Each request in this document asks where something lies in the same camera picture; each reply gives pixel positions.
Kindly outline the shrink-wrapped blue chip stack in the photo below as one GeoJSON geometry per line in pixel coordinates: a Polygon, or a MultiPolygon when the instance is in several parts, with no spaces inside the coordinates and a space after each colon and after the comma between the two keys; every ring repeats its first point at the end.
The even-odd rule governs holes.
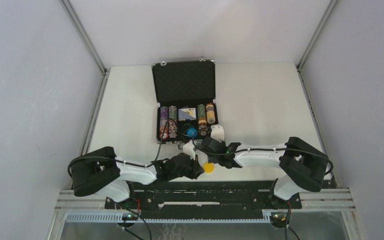
{"type": "Polygon", "coordinates": [[[162,132],[169,133],[169,110],[167,106],[160,107],[159,136],[162,132]]]}

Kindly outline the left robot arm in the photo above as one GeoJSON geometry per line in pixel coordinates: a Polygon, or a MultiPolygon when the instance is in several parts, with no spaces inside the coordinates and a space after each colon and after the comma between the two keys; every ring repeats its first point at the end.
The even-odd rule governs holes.
{"type": "Polygon", "coordinates": [[[101,195],[129,209],[136,203],[133,183],[152,185],[179,178],[197,179],[211,173],[214,166],[198,151],[187,150],[172,158],[141,163],[116,155],[106,146],[73,159],[67,172],[76,197],[101,195]]]}

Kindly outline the playing card deck box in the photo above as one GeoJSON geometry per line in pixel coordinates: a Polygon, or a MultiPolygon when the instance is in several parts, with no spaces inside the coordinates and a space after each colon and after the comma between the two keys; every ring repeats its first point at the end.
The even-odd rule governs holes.
{"type": "Polygon", "coordinates": [[[196,108],[179,108],[177,113],[179,121],[194,121],[197,119],[196,108]]]}

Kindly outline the blue round button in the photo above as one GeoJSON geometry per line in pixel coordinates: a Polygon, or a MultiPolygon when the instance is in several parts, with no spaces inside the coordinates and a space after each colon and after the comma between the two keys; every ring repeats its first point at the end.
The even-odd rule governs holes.
{"type": "Polygon", "coordinates": [[[193,139],[198,136],[199,131],[191,127],[186,131],[186,136],[193,139]]]}

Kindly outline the red five poker chip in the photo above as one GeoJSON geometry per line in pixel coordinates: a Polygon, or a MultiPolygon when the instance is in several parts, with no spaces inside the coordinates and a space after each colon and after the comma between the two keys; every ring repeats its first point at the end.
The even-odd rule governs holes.
{"type": "Polygon", "coordinates": [[[162,133],[160,134],[160,138],[161,138],[162,140],[166,140],[168,137],[169,137],[169,133],[168,133],[168,132],[162,132],[162,133]]]}

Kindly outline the yellow round button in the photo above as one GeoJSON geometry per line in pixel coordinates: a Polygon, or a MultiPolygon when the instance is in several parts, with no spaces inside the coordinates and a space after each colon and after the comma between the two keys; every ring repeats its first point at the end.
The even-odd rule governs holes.
{"type": "Polygon", "coordinates": [[[202,168],[206,174],[211,174],[215,170],[215,165],[210,162],[206,162],[202,165],[202,168]]]}

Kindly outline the yellow chip stack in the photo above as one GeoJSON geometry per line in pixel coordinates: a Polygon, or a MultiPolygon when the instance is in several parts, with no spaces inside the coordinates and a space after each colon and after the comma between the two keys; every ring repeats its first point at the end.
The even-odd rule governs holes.
{"type": "Polygon", "coordinates": [[[216,122],[215,108],[212,103],[208,103],[205,106],[206,119],[209,124],[214,124],[216,122]]]}

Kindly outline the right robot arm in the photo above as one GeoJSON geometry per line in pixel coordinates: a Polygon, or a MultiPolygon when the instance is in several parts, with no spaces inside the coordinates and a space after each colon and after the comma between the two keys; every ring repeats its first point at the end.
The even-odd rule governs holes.
{"type": "Polygon", "coordinates": [[[196,149],[208,156],[210,163],[227,169],[255,166],[277,168],[285,175],[270,188],[269,203],[282,208],[297,193],[319,192],[324,177],[334,168],[332,161],[321,151],[299,137],[272,146],[252,146],[240,142],[226,145],[206,137],[196,149]]]}

